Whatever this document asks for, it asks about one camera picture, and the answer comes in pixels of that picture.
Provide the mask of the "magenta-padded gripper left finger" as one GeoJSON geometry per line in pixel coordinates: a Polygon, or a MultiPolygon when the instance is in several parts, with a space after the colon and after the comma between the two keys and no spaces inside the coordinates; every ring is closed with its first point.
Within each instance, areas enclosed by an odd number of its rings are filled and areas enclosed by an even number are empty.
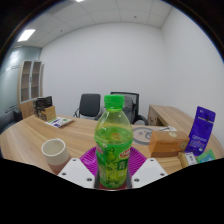
{"type": "Polygon", "coordinates": [[[94,189],[98,175],[96,148],[89,149],[80,158],[72,158],[58,174],[78,186],[94,189]]]}

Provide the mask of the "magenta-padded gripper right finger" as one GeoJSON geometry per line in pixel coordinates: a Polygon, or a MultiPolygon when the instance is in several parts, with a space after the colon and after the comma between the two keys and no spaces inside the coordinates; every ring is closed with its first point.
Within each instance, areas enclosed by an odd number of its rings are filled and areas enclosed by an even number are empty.
{"type": "Polygon", "coordinates": [[[147,159],[137,149],[131,148],[126,179],[128,189],[141,188],[166,176],[166,171],[155,158],[147,159]]]}

